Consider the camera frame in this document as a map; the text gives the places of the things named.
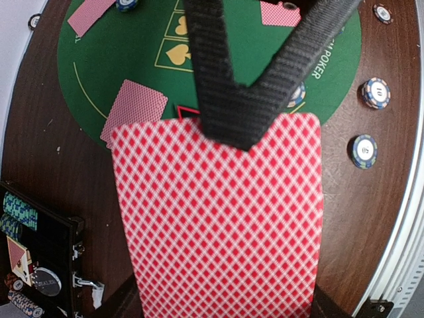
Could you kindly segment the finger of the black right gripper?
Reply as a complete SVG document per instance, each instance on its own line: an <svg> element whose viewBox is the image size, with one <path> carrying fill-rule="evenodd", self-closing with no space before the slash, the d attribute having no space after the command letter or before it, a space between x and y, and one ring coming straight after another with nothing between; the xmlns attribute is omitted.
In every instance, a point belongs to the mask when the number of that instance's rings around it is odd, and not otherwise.
<svg viewBox="0 0 424 318"><path fill-rule="evenodd" d="M315 1L255 82L242 88L250 109L242 120L239 149L250 150L261 140L358 4L358 1Z"/></svg>
<svg viewBox="0 0 424 318"><path fill-rule="evenodd" d="M221 1L184 1L201 123L207 138L247 144L240 114L244 89L234 80Z"/></svg>

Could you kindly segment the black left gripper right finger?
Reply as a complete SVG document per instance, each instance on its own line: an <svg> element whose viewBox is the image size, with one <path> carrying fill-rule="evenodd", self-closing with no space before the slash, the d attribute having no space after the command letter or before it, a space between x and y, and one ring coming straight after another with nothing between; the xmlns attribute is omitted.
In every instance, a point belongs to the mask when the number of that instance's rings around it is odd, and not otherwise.
<svg viewBox="0 0 424 318"><path fill-rule="evenodd" d="M311 318L351 318L318 285L315 286Z"/></svg>

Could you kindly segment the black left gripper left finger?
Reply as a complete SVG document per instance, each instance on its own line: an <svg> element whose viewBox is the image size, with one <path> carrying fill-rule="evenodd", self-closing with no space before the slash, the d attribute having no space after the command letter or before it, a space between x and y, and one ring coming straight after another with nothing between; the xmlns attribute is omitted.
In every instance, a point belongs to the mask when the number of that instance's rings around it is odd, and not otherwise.
<svg viewBox="0 0 424 318"><path fill-rule="evenodd" d="M99 317L142 317L142 304L134 276L130 276L101 306Z"/></svg>

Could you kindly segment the red triangular dealer marker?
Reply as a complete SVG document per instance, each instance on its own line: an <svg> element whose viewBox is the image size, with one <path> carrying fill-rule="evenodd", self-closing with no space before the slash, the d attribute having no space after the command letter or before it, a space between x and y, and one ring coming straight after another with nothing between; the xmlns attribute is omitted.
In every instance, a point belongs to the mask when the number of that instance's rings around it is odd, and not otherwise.
<svg viewBox="0 0 424 318"><path fill-rule="evenodd" d="M190 118L190 117L200 117L200 111L191 107L186 107L182 105L176 105L176 113L178 119Z"/></svg>

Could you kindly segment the dealt card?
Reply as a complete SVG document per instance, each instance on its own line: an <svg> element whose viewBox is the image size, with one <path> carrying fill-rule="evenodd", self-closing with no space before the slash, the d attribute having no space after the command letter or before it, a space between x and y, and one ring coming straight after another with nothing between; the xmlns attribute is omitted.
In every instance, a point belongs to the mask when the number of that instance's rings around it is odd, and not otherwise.
<svg viewBox="0 0 424 318"><path fill-rule="evenodd" d="M168 98L161 92L125 79L109 112L100 139L111 148L112 131L122 125L159 121Z"/></svg>
<svg viewBox="0 0 424 318"><path fill-rule="evenodd" d="M86 0L70 16L68 24L81 38L114 3L115 0Z"/></svg>
<svg viewBox="0 0 424 318"><path fill-rule="evenodd" d="M293 1L260 1L262 24L277 27L295 27L301 20L300 8Z"/></svg>

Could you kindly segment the pink playing card deck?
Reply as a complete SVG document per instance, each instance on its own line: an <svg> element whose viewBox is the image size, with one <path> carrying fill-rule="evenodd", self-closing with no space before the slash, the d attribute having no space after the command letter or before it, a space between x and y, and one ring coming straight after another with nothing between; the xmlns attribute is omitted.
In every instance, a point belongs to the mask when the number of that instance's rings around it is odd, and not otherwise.
<svg viewBox="0 0 424 318"><path fill-rule="evenodd" d="M323 226L321 125L280 115L245 152L200 120L111 136L145 317L308 317Z"/></svg>

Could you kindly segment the dark blue chip stack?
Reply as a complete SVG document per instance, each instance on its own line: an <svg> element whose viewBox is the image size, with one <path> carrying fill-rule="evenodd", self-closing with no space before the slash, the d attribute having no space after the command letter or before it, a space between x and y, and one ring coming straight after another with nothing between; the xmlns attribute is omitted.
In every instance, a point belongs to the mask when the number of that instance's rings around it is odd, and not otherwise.
<svg viewBox="0 0 424 318"><path fill-rule="evenodd" d="M376 163L378 145L369 134L360 134L351 140L348 153L357 168L367 170Z"/></svg>

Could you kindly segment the blue white chip stack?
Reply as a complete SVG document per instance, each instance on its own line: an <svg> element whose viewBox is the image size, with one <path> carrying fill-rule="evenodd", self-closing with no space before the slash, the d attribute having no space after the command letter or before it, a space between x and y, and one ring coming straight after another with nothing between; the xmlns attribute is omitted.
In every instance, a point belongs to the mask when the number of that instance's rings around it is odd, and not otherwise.
<svg viewBox="0 0 424 318"><path fill-rule="evenodd" d="M391 100L389 85L382 78L370 78L360 88L365 104L375 109L384 109Z"/></svg>

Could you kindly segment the brown chip stack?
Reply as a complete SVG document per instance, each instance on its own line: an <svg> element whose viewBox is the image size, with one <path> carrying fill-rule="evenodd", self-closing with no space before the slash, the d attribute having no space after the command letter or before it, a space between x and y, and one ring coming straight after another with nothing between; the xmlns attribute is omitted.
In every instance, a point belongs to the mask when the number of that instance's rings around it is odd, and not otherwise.
<svg viewBox="0 0 424 318"><path fill-rule="evenodd" d="M385 7L383 4L377 3L373 5L373 12L376 18L386 25L393 23L394 19L392 16L392 12Z"/></svg>

